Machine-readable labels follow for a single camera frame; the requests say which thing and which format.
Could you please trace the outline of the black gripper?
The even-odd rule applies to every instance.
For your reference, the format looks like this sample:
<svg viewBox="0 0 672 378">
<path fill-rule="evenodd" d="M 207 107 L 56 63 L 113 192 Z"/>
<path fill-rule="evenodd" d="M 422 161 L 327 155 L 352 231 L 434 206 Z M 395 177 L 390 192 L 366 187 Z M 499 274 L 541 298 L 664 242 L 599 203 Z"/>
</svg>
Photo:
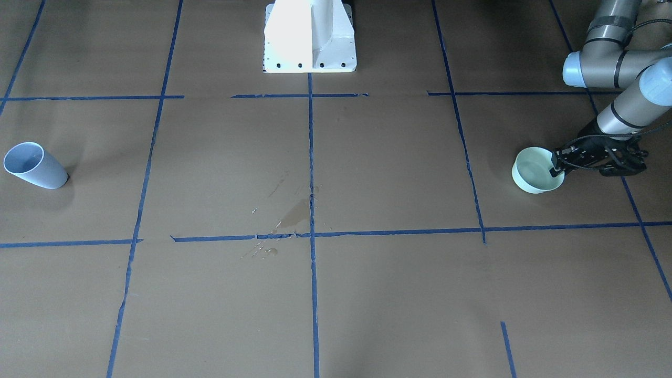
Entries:
<svg viewBox="0 0 672 378">
<path fill-rule="evenodd" d="M 552 176 L 574 170 L 599 172 L 604 177 L 637 175 L 647 170 L 647 151 L 640 148 L 640 136 L 593 134 L 580 136 L 552 151 Z"/>
</svg>

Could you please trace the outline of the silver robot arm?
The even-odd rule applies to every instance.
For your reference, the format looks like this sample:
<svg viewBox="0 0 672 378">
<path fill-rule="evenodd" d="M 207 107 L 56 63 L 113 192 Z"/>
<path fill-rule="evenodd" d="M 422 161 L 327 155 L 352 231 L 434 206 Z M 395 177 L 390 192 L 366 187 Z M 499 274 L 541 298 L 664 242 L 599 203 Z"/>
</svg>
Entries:
<svg viewBox="0 0 672 378">
<path fill-rule="evenodd" d="M 648 152 L 639 142 L 649 126 L 670 110 L 670 45 L 633 50 L 628 45 L 639 1 L 602 1 L 586 32 L 585 45 L 564 62 L 565 83 L 577 88 L 619 89 L 620 94 L 578 136 L 553 151 L 552 177 L 573 170 L 604 176 L 646 170 Z"/>
</svg>

